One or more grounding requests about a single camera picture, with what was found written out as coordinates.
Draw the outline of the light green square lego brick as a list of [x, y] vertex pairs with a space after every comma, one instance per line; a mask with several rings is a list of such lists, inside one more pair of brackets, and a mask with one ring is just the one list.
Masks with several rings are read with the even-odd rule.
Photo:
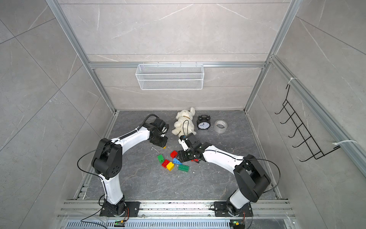
[[158, 155], [158, 156], [157, 156], [157, 159], [158, 159], [158, 161], [159, 161], [159, 163], [160, 163], [160, 164], [163, 164], [163, 163], [164, 163], [164, 161], [165, 161], [165, 159], [164, 159], [163, 155]]

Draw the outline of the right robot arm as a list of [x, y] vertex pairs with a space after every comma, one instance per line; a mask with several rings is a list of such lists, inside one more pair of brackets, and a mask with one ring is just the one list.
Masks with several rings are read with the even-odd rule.
[[232, 216], [239, 215], [239, 211], [249, 202], [257, 202], [271, 184], [271, 178], [251, 154], [237, 156], [209, 143], [196, 142], [192, 145], [183, 140], [178, 142], [183, 148], [178, 152], [180, 162], [199, 159], [216, 164], [235, 176], [238, 189], [226, 201], [227, 211]]

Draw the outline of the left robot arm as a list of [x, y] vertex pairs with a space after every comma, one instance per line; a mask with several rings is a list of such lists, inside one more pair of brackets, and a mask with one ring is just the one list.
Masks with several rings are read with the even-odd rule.
[[92, 158], [91, 166], [101, 179], [104, 188], [104, 207], [113, 214], [121, 215], [125, 208], [124, 194], [120, 187], [119, 173], [123, 165], [123, 154], [143, 141], [165, 147], [165, 136], [169, 125], [155, 114], [148, 115], [133, 131], [120, 137], [100, 140]]

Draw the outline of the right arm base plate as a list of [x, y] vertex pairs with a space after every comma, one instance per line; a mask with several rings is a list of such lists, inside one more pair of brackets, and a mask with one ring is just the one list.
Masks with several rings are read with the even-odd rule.
[[245, 204], [241, 209], [228, 207], [226, 201], [215, 201], [210, 210], [214, 211], [216, 217], [252, 217], [253, 211], [251, 203]]

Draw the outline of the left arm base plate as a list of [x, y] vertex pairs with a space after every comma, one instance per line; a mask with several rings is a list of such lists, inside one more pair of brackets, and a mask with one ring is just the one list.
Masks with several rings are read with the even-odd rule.
[[101, 217], [127, 217], [127, 211], [129, 210], [129, 217], [138, 217], [138, 213], [140, 210], [141, 202], [139, 201], [127, 201], [125, 202], [124, 210], [121, 214], [115, 213], [110, 207], [108, 207], [108, 203], [104, 203], [101, 209], [99, 216]]

